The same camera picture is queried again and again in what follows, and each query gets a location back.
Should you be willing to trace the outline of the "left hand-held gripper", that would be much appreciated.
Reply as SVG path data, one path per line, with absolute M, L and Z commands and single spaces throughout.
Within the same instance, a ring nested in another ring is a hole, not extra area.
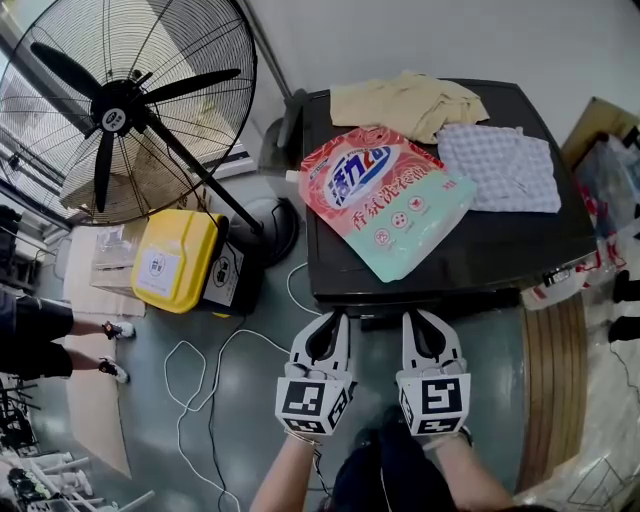
M 334 433 L 353 399 L 349 353 L 350 322 L 340 310 L 317 317 L 296 335 L 275 405 L 275 416 L 288 431 Z

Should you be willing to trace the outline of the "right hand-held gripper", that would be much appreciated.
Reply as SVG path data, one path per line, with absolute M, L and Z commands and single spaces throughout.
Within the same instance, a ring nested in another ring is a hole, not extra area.
M 423 367 L 423 359 L 428 369 Z M 471 374 L 456 331 L 426 310 L 402 317 L 399 403 L 412 436 L 455 433 L 470 409 Z

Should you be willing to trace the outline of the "person's left forearm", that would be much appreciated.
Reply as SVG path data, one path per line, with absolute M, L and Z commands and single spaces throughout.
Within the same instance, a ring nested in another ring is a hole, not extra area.
M 303 512 L 320 437 L 287 431 L 286 439 L 267 472 L 250 512 Z

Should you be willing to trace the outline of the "person's right forearm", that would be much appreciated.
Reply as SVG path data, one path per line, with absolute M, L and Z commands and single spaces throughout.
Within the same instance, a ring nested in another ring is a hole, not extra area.
M 513 496 L 482 464 L 466 427 L 435 436 L 428 446 L 459 512 L 504 512 L 515 506 Z

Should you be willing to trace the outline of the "black cabinet with drawer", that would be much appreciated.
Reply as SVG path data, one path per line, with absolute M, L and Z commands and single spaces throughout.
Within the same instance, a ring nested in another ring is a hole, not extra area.
M 561 199 L 556 214 L 470 211 L 406 278 L 380 281 L 315 213 L 306 213 L 312 296 L 333 303 L 420 303 L 448 319 L 514 307 L 519 291 L 543 276 L 584 260 L 596 250 L 586 207 L 558 144 L 531 101 L 516 85 L 462 79 L 478 94 L 488 125 L 520 127 L 551 149 Z

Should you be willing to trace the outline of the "pink and green detergent pouch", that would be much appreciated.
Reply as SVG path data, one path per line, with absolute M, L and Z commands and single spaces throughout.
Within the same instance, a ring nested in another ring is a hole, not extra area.
M 384 283 L 405 278 L 458 225 L 474 182 L 386 127 L 356 128 L 306 156 L 306 205 Z

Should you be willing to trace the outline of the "large plastic bottle red label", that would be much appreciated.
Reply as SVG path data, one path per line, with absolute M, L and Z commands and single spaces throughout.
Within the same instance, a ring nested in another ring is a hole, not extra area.
M 586 279 L 586 272 L 574 268 L 546 274 L 542 283 L 521 291 L 522 304 L 529 311 L 546 309 L 576 295 Z

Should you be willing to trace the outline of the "person's legs in dark trousers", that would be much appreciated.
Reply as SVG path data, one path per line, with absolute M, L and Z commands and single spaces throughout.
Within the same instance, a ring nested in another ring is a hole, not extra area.
M 409 433 L 398 406 L 362 430 L 315 512 L 459 512 L 437 459 Z

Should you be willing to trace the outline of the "wooden slat mat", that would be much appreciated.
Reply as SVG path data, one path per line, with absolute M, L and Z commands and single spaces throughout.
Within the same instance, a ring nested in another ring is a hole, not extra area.
M 526 422 L 518 492 L 549 480 L 579 453 L 588 377 L 580 294 L 542 310 L 524 309 L 521 319 Z

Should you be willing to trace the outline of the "black bin with yellow lid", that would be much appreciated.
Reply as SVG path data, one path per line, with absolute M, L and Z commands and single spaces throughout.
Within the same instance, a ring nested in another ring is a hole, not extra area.
M 229 228 L 216 213 L 166 209 L 151 216 L 131 275 L 135 296 L 174 314 L 251 314 L 264 270 L 232 245 Z

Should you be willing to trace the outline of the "grey dustpan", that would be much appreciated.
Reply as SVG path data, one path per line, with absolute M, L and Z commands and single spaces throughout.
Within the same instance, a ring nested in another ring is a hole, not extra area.
M 303 138 L 301 122 L 298 121 L 288 145 L 277 146 L 283 119 L 276 119 L 267 129 L 260 150 L 258 173 L 265 176 L 267 183 L 279 198 L 287 198 L 303 216 L 306 205 L 298 192 L 298 184 L 288 181 L 288 171 L 298 171 L 302 161 Z

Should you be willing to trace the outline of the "white textured cloth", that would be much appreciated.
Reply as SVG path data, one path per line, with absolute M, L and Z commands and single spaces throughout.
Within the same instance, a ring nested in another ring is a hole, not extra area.
M 547 141 L 520 127 L 466 124 L 444 126 L 437 141 L 448 171 L 475 183 L 472 210 L 556 214 L 561 209 Z

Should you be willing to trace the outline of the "taped cardboard box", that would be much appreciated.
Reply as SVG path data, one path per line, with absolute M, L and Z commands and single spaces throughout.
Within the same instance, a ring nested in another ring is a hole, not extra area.
M 145 219 L 99 229 L 89 284 L 103 291 L 136 298 L 131 275 L 147 225 Z

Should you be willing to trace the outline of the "flattened cardboard sheet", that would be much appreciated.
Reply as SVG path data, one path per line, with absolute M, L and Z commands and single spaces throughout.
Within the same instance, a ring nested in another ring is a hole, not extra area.
M 65 284 L 63 300 L 82 319 L 142 317 L 142 301 L 90 285 Z M 71 429 L 76 441 L 125 477 L 131 476 L 122 433 L 118 383 L 98 371 L 75 372 L 66 383 Z

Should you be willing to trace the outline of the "beige cloth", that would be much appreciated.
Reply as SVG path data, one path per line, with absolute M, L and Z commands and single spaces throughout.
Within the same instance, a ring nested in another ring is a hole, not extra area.
M 330 116 L 335 126 L 384 126 L 428 145 L 437 143 L 445 125 L 490 119 L 478 94 L 456 82 L 408 70 L 389 80 L 332 87 Z

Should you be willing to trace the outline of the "clear plastic storage bag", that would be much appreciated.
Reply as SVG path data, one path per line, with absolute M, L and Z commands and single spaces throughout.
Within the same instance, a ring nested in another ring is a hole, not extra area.
M 616 233 L 631 225 L 640 237 L 640 143 L 627 147 L 614 135 L 600 134 L 576 170 L 592 174 L 609 194 Z

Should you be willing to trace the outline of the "brown wooden board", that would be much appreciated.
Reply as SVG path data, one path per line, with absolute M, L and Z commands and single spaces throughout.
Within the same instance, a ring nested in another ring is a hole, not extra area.
M 564 162 L 573 168 L 600 134 L 624 138 L 640 125 L 640 115 L 599 97 L 592 97 L 561 147 Z

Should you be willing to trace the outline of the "large plain cardboard box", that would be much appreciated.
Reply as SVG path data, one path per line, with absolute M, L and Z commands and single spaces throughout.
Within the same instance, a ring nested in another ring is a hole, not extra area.
M 67 175 L 60 202 L 81 209 L 95 224 L 122 224 L 145 217 L 186 199 L 199 177 L 179 168 L 165 154 L 139 151 L 136 157 L 113 156 L 105 207 L 97 208 L 95 159 L 87 158 Z

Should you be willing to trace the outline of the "black standing fan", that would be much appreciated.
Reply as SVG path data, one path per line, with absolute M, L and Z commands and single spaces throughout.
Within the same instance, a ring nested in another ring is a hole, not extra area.
M 229 241 L 264 267 L 283 260 L 299 234 L 290 201 L 243 204 L 215 177 L 236 149 L 256 92 L 258 52 L 238 0 L 51 0 L 27 27 L 10 0 L 0 19 L 24 35 L 20 47 L 53 82 L 69 127 L 42 145 L 63 174 L 95 159 L 103 211 L 113 156 L 165 154 L 199 177 L 232 212 Z

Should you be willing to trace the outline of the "black metal rack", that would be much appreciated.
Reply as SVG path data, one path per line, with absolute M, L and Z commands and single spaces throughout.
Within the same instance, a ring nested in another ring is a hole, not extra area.
M 19 456 L 35 455 L 39 442 L 31 425 L 31 410 L 39 407 L 31 402 L 28 390 L 36 384 L 0 374 L 0 447 L 15 451 Z

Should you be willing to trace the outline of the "white plastic frame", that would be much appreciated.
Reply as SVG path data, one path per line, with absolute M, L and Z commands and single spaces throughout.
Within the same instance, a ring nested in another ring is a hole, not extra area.
M 83 471 L 87 457 L 68 453 L 22 457 L 0 451 L 0 512 L 141 512 L 149 491 L 120 505 L 98 496 Z

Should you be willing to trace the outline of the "glass door with dark frame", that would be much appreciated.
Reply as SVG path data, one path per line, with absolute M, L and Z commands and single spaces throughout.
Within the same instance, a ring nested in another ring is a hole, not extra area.
M 43 143 L 69 127 L 53 82 L 20 47 L 24 33 L 0 19 L 0 192 L 69 231 L 73 213 L 62 206 L 63 174 L 44 159 Z

